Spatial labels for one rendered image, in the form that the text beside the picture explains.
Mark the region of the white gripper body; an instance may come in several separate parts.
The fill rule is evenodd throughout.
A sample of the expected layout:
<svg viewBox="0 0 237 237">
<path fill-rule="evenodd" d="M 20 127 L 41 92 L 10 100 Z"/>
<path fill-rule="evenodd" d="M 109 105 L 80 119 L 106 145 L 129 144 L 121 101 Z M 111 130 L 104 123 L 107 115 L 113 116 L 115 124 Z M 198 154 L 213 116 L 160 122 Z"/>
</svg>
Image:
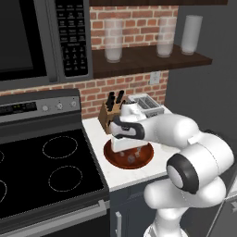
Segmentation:
<svg viewBox="0 0 237 237">
<path fill-rule="evenodd" d="M 114 136 L 111 137 L 111 149 L 114 153 L 133 149 L 144 145 L 147 145 L 146 141 L 135 140 L 130 138 L 117 139 Z"/>
</svg>

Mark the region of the brown ice bowl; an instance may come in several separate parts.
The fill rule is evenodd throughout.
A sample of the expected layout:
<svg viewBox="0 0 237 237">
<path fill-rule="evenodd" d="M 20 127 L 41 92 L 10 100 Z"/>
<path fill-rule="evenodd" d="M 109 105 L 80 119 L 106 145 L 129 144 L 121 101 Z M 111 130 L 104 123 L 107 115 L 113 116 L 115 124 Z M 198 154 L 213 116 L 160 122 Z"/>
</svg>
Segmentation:
<svg viewBox="0 0 237 237">
<path fill-rule="evenodd" d="M 119 152 L 114 153 L 112 151 L 111 141 L 107 141 L 104 146 L 104 156 L 108 162 L 118 168 L 137 169 L 146 166 L 154 156 L 154 149 L 150 143 L 141 147 L 142 150 L 139 156 L 135 155 L 137 148 L 121 151 L 125 153 L 125 156 L 120 156 Z M 130 155 L 135 156 L 135 162 L 131 164 L 128 162 L 128 156 Z"/>
</svg>

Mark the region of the wooden knife block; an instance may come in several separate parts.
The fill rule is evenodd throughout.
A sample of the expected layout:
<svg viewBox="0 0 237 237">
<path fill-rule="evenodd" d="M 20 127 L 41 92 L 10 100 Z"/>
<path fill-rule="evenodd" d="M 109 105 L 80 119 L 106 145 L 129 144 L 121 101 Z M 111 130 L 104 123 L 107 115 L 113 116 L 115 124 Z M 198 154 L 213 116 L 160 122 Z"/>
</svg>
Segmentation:
<svg viewBox="0 0 237 237">
<path fill-rule="evenodd" d="M 110 122 L 116 115 L 120 114 L 121 106 L 123 103 L 123 95 L 123 90 L 118 93 L 118 96 L 115 96 L 114 92 L 110 92 L 107 100 L 101 106 L 98 120 L 106 134 L 110 133 Z"/>
</svg>

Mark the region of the silver toaster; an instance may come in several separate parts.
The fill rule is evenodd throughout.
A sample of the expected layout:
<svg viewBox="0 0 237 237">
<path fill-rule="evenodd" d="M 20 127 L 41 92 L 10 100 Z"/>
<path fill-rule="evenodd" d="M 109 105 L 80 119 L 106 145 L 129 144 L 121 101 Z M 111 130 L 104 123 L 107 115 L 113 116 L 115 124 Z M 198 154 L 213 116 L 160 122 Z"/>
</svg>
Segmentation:
<svg viewBox="0 0 237 237">
<path fill-rule="evenodd" d="M 129 95 L 128 100 L 131 102 L 136 102 L 139 109 L 148 118 L 164 113 L 164 108 L 157 101 L 155 101 L 149 94 Z"/>
</svg>

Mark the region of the dark grey cupboard door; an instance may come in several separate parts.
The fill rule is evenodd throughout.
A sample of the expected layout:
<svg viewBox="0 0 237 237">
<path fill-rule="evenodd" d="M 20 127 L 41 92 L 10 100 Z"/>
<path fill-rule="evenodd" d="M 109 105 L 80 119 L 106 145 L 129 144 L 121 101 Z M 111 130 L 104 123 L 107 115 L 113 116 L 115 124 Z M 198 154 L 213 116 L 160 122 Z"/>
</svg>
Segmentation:
<svg viewBox="0 0 237 237">
<path fill-rule="evenodd" d="M 117 237 L 118 218 L 121 215 L 121 237 L 143 237 L 152 224 L 156 210 L 150 208 L 143 198 L 144 188 L 154 181 L 161 181 L 167 176 L 141 182 L 111 192 L 110 195 L 110 237 Z"/>
</svg>

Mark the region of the black electric stove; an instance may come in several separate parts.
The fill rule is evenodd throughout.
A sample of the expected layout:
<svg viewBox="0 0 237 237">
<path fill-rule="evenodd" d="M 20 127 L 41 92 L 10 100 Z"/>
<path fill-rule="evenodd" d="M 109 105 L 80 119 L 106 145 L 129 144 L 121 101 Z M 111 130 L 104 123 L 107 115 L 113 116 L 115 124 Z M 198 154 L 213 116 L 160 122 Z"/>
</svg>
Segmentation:
<svg viewBox="0 0 237 237">
<path fill-rule="evenodd" d="M 63 109 L 56 105 L 61 103 Z M 76 89 L 0 97 L 0 234 L 109 201 Z M 110 236 L 110 208 L 92 224 Z M 44 237 L 85 237 L 82 223 Z"/>
</svg>

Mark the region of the clear glass jar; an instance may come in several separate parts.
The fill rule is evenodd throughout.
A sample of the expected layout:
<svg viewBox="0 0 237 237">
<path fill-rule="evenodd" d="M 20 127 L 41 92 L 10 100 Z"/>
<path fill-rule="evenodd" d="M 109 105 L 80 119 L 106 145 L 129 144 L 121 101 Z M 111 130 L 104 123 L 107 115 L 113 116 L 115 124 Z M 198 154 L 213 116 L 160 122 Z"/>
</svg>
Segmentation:
<svg viewBox="0 0 237 237">
<path fill-rule="evenodd" d="M 177 19 L 160 17 L 157 34 L 156 52 L 159 57 L 169 57 L 173 50 Z"/>
<path fill-rule="evenodd" d="M 198 45 L 203 17 L 188 15 L 185 20 L 184 30 L 181 40 L 181 51 L 185 55 L 192 55 Z"/>
<path fill-rule="evenodd" d="M 105 56 L 109 63 L 122 57 L 122 19 L 105 19 Z"/>
</svg>

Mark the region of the black microwave oven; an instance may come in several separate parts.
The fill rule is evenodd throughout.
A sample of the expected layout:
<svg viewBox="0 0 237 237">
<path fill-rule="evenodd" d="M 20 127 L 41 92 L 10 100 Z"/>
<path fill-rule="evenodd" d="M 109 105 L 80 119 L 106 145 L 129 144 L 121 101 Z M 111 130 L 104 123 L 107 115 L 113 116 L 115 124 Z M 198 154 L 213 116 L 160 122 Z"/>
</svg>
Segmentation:
<svg viewBox="0 0 237 237">
<path fill-rule="evenodd" d="M 92 77 L 88 0 L 0 0 L 0 92 Z"/>
</svg>

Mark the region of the white wall socket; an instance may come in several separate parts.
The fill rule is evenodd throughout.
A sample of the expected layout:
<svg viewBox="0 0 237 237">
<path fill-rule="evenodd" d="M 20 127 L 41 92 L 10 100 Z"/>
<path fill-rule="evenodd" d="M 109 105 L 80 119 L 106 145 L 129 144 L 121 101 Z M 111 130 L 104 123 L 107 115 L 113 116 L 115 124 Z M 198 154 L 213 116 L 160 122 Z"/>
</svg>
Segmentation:
<svg viewBox="0 0 237 237">
<path fill-rule="evenodd" d="M 159 71 L 153 71 L 150 73 L 150 84 L 159 84 L 160 79 L 160 72 Z"/>
</svg>

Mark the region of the dark wooden wall shelf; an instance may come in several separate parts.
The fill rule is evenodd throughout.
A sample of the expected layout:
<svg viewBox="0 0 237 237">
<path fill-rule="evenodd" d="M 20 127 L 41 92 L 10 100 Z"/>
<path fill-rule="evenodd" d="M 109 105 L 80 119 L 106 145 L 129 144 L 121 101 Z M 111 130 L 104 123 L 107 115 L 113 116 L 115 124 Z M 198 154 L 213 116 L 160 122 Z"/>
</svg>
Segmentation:
<svg viewBox="0 0 237 237">
<path fill-rule="evenodd" d="M 104 50 L 93 50 L 92 55 L 95 79 L 212 64 L 211 58 L 198 53 L 184 55 L 177 45 L 173 45 L 170 57 L 166 58 L 157 56 L 155 45 L 123 48 L 118 63 L 107 62 Z"/>
</svg>

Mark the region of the dark wooden wall cupboard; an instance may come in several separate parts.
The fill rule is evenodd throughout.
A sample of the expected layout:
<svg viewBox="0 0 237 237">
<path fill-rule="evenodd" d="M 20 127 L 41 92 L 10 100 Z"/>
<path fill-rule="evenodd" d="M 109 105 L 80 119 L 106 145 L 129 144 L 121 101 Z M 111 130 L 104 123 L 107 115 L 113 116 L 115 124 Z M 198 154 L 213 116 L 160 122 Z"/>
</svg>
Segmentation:
<svg viewBox="0 0 237 237">
<path fill-rule="evenodd" d="M 226 6 L 229 0 L 89 0 L 90 6 Z"/>
</svg>

